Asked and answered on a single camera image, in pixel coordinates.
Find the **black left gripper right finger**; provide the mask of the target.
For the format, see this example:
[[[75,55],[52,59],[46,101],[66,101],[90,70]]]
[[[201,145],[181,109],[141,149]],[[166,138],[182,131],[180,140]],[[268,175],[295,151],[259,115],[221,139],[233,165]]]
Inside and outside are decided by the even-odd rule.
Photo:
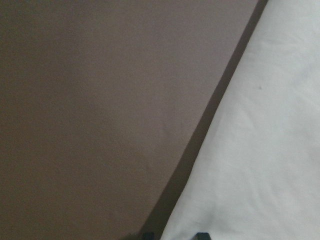
[[[196,240],[211,240],[211,236],[208,232],[198,232],[195,235]]]

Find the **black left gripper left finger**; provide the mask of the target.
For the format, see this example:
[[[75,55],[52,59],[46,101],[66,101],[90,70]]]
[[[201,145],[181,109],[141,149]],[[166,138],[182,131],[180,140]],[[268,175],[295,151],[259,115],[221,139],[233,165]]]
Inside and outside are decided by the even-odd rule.
[[[142,234],[142,240],[154,240],[155,233],[154,232],[144,232]]]

